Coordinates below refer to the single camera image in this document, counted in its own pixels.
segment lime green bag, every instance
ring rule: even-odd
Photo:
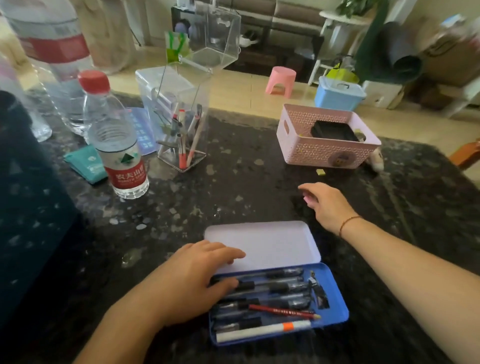
[[[185,33],[165,32],[167,63],[178,62],[179,54],[184,57],[189,54],[188,41]]]

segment pencil case lid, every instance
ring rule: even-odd
[[[303,221],[212,225],[206,228],[204,237],[246,253],[245,258],[221,267],[216,274],[303,266],[321,261],[312,233]]]

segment clear acrylic box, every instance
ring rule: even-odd
[[[182,59],[212,70],[227,67],[239,57],[240,23],[239,14],[196,1],[189,41],[192,52]]]
[[[206,157],[210,77],[189,61],[136,72],[158,157],[180,172]]]

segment red bottle cap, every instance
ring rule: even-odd
[[[78,82],[89,94],[107,94],[110,92],[108,77],[101,71],[86,70],[78,74]]]

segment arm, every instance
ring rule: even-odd
[[[238,285],[234,277],[209,287],[240,249],[203,240],[181,247],[105,313],[73,364],[140,364],[155,334],[207,312]]]
[[[324,183],[299,187],[317,220],[339,234],[357,214]],[[480,358],[480,277],[355,218],[342,229],[349,242],[425,332],[455,362]]]

